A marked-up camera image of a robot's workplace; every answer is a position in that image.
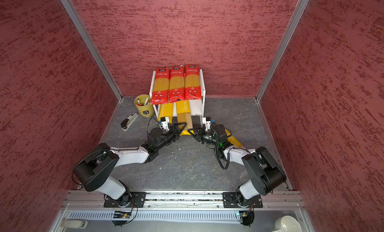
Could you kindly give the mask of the yellow pasta package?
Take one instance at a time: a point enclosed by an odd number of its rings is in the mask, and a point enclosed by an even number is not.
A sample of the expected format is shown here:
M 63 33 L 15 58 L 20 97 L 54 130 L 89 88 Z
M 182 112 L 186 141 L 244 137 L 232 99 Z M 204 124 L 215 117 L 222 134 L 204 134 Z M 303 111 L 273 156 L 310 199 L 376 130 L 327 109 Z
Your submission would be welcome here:
M 162 118 L 168 118 L 169 123 L 172 123 L 173 120 L 173 103 L 161 104 L 159 107 L 158 121 L 161 122 Z
M 183 122 L 187 123 L 187 127 L 181 133 L 181 135 L 182 136 L 190 136 L 190 134 L 187 132 L 187 130 L 193 128 L 193 123 L 192 123 L 192 116 L 191 116 L 189 101 L 188 100 L 178 101 L 178 102 L 176 102 L 176 106 L 177 106 L 178 123 L 183 123 Z
M 232 135 L 230 130 L 226 129 L 226 133 L 228 137 L 227 139 L 232 145 L 234 145 L 236 148 L 245 149 L 245 147 Z

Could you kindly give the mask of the red spaghetti package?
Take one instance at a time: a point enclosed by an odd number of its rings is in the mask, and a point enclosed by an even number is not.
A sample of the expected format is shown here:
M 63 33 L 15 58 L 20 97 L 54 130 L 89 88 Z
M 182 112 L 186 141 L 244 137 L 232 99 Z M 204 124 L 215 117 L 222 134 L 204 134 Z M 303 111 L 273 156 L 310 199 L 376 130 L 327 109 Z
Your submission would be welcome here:
M 198 65 L 186 65 L 185 92 L 187 100 L 202 99 L 200 68 Z
M 185 100 L 185 67 L 175 66 L 171 68 L 169 102 Z
M 169 102 L 171 69 L 157 68 L 152 92 L 152 105 L 167 104 Z

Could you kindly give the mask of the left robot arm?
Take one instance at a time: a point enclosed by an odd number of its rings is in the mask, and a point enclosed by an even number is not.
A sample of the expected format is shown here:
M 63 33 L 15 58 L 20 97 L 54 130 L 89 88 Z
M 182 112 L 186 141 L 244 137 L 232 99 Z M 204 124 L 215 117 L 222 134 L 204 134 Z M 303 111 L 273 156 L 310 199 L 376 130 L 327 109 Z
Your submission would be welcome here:
M 111 177 L 112 171 L 124 165 L 150 163 L 160 149 L 179 139 L 186 126 L 187 123 L 170 124 L 167 132 L 154 128 L 147 134 L 147 141 L 135 148 L 114 148 L 101 143 L 75 166 L 73 175 L 87 192 L 101 192 L 118 207 L 125 208 L 133 203 L 133 196 L 128 186 Z

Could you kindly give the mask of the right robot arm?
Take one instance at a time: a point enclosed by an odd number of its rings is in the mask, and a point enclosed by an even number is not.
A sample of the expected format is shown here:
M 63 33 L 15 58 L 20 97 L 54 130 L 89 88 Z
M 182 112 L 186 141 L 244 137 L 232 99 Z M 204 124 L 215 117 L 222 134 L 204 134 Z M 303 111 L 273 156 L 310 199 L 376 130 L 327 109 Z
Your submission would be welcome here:
M 212 124 L 209 129 L 189 129 L 188 133 L 198 142 L 213 146 L 216 160 L 222 170 L 231 163 L 244 166 L 250 179 L 236 188 L 236 192 L 224 196 L 228 202 L 249 207 L 259 196 L 266 196 L 285 183 L 287 175 L 265 147 L 249 150 L 233 144 L 232 132 L 223 125 Z

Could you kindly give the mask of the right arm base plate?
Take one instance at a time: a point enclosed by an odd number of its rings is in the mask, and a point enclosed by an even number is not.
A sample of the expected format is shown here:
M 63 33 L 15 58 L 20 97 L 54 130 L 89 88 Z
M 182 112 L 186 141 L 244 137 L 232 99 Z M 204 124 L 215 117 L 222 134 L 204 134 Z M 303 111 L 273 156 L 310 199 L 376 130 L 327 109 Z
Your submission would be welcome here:
M 223 194 L 224 208 L 243 208 L 254 209 L 263 208 L 263 202 L 260 195 L 254 196 L 251 199 L 245 199 L 240 192 L 224 192 Z

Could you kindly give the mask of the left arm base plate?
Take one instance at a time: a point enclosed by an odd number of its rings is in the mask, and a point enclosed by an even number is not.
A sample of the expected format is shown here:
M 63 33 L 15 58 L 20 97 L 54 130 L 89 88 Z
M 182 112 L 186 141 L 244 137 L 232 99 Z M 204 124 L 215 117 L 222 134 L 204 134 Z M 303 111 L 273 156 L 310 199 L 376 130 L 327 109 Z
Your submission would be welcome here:
M 146 200 L 146 192 L 124 193 L 119 199 L 114 200 L 104 195 L 104 208 L 142 208 Z

